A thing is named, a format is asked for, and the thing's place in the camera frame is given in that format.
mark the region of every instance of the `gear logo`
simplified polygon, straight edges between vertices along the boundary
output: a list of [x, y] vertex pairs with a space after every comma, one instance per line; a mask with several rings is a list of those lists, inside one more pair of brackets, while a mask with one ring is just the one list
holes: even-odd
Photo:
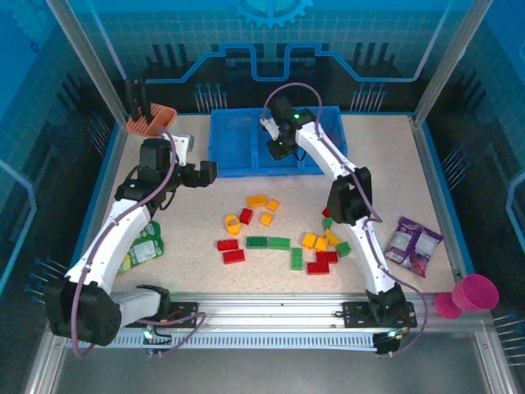
[[297, 16], [304, 16], [304, 9], [313, 5], [313, 0], [235, 0], [237, 16], [255, 22], [257, 27], [266, 25], [268, 29], [285, 22], [294, 23]]

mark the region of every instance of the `snack bag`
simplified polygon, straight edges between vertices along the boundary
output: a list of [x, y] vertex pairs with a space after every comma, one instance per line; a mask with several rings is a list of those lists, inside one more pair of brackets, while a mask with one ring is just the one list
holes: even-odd
[[420, 277], [426, 277], [428, 261], [442, 240], [443, 236], [436, 232], [401, 217], [385, 257]]
[[154, 221], [148, 223], [135, 239], [130, 250], [128, 250], [124, 261], [119, 267], [119, 273], [128, 271], [144, 261], [163, 255], [164, 242], [162, 242], [160, 235], [160, 225]]

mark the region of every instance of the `cable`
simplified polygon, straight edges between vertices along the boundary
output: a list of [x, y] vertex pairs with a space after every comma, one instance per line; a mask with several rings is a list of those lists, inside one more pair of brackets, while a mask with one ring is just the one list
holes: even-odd
[[78, 283], [76, 284], [75, 288], [75, 295], [73, 296], [73, 304], [71, 306], [71, 344], [73, 347], [73, 353], [75, 354], [75, 357], [77, 359], [82, 359], [85, 357], [95, 346], [95, 344], [91, 344], [91, 346], [84, 352], [80, 352], [79, 348], [79, 338], [78, 338], [78, 328], [77, 328], [77, 314], [78, 314], [78, 308], [79, 308], [79, 301], [80, 301], [80, 293], [82, 292], [82, 286], [84, 285], [85, 278], [88, 276], [89, 271], [91, 270], [91, 264], [93, 262], [93, 258], [95, 254], [98, 251], [98, 248], [103, 243], [103, 241], [106, 239], [107, 234], [113, 229], [114, 226], [118, 226], [119, 222], [129, 213], [135, 211], [136, 209], [146, 205], [149, 201], [151, 201], [156, 195], [158, 195], [162, 189], [166, 186], [167, 182], [170, 180], [171, 175], [173, 174], [173, 171], [175, 170], [176, 165], [176, 147], [175, 147], [175, 141], [173, 140], [173, 137], [171, 134], [166, 131], [165, 129], [159, 128], [158, 134], [160, 136], [166, 136], [171, 145], [171, 151], [173, 153], [173, 160], [171, 160], [170, 168], [168, 169], [168, 172], [166, 174], [166, 178], [164, 178], [164, 181], [158, 186], [157, 189], [155, 189], [148, 197], [142, 199], [137, 204], [133, 205], [132, 207], [129, 207], [126, 211], [118, 215], [114, 221], [110, 222], [106, 228], [102, 231], [100, 236], [97, 238], [97, 240], [94, 242], [93, 248], [91, 248], [91, 251], [89, 252], [88, 258], [86, 259], [85, 265], [82, 268], [82, 272], [80, 274], [80, 278]]
[[175, 197], [175, 191], [173, 191], [173, 192], [171, 193], [171, 197], [170, 197], [170, 199], [167, 201], [166, 205], [164, 205], [163, 207], [160, 207], [159, 209], [160, 209], [161, 211], [165, 211], [166, 209], [168, 209], [168, 208], [170, 207], [171, 203], [173, 202], [174, 197]]
[[201, 317], [199, 323], [195, 326], [195, 328], [188, 334], [186, 337], [177, 343], [175, 346], [171, 347], [168, 350], [160, 350], [157, 354], [160, 357], [163, 355], [167, 355], [168, 353], [172, 353], [173, 351], [179, 350], [181, 346], [183, 346], [189, 339], [200, 329], [200, 327], [203, 325], [204, 320], [206, 319], [206, 313], [205, 312], [198, 312], [196, 314], [191, 314], [190, 316], [185, 316], [183, 318], [178, 318], [177, 320], [171, 320], [169, 322], [154, 322], [153, 320], [137, 320], [138, 323], [142, 324], [148, 324], [151, 326], [172, 326], [173, 324], [183, 323], [186, 320], [191, 320], [194, 318]]
[[361, 186], [361, 182], [359, 181], [358, 177], [355, 175], [355, 172], [353, 170], [351, 170], [346, 165], [345, 161], [342, 160], [339, 157], [339, 155], [331, 147], [331, 145], [328, 144], [324, 140], [324, 138], [322, 138], [322, 136], [321, 136], [321, 133], [319, 131], [319, 123], [321, 121], [321, 113], [322, 113], [321, 95], [312, 86], [310, 86], [308, 84], [304, 84], [303, 82], [290, 82], [289, 84], [285, 84], [285, 85], [282, 85], [282, 86], [278, 87], [277, 89], [275, 89], [273, 92], [270, 93], [270, 95], [266, 99], [266, 102], [264, 103], [264, 107], [262, 108], [262, 114], [263, 114], [262, 117], [264, 118], [264, 115], [266, 113], [268, 104], [270, 103], [270, 100], [273, 98], [273, 96], [275, 96], [281, 90], [289, 88], [291, 86], [301, 86], [303, 88], [306, 88], [306, 89], [310, 90], [311, 92], [313, 92], [315, 94], [315, 97], [317, 98], [318, 110], [317, 110], [317, 116], [316, 116], [316, 119], [315, 119], [315, 132], [316, 132], [316, 135], [317, 135], [318, 139], [322, 142], [322, 144], [330, 151], [332, 156], [334, 156], [334, 158], [337, 160], [337, 162], [339, 162], [339, 164], [346, 171], [348, 171], [349, 174], [352, 176], [352, 179], [354, 180], [354, 184], [358, 188], [358, 191], [359, 191], [359, 194], [361, 195], [361, 198], [363, 199], [364, 203], [366, 204], [367, 209], [370, 211], [371, 217], [364, 221], [364, 223], [363, 223], [363, 230], [365, 231], [365, 234], [367, 236], [367, 241], [368, 241], [368, 244], [370, 245], [370, 249], [372, 250], [372, 253], [374, 255], [374, 259], [376, 259], [377, 267], [387, 277], [389, 277], [390, 279], [392, 279], [395, 282], [398, 282], [400, 285], [406, 286], [410, 290], [415, 291], [418, 294], [418, 296], [421, 297], [421, 300], [423, 302], [423, 306], [425, 308], [425, 316], [423, 318], [423, 323], [422, 323], [421, 328], [419, 329], [419, 332], [416, 335], [416, 337], [408, 345], [406, 345], [403, 349], [396, 351], [396, 355], [400, 355], [400, 354], [404, 353], [405, 351], [407, 351], [408, 349], [410, 349], [416, 343], [416, 341], [421, 337], [421, 335], [425, 331], [425, 328], [427, 327], [429, 309], [428, 309], [427, 300], [425, 299], [425, 295], [417, 287], [412, 286], [411, 284], [409, 284], [407, 282], [401, 281], [396, 276], [394, 276], [392, 273], [390, 273], [387, 269], [385, 269], [385, 267], [383, 266], [383, 263], [379, 259], [379, 256], [377, 255], [377, 252], [376, 252], [376, 247], [373, 244], [372, 237], [370, 236], [370, 228], [368, 227], [368, 224], [370, 222], [383, 223], [383, 220], [381, 219], [379, 214], [377, 214], [376, 210], [372, 207], [372, 203], [370, 202], [370, 200], [368, 199], [366, 193], [364, 192], [364, 189]]

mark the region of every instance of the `blue tray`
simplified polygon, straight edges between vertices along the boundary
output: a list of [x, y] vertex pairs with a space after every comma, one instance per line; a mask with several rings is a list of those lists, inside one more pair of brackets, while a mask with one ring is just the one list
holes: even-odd
[[[317, 107], [307, 108], [317, 115]], [[302, 162], [292, 154], [279, 161], [270, 156], [266, 145], [270, 135], [259, 122], [262, 113], [262, 108], [212, 111], [208, 151], [210, 160], [218, 164], [219, 177], [321, 175], [321, 168], [309, 155]], [[339, 107], [323, 107], [321, 125], [346, 156], [348, 148]]]

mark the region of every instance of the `orange basket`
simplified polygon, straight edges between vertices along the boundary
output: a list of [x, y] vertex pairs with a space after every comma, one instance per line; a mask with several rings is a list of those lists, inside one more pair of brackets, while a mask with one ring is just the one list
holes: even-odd
[[177, 111], [170, 107], [160, 104], [151, 104], [151, 113], [153, 120], [148, 124], [146, 117], [142, 115], [138, 121], [131, 119], [126, 123], [126, 131], [131, 134], [142, 135], [147, 138], [161, 138], [157, 130], [164, 128], [169, 130], [173, 121], [177, 117]]

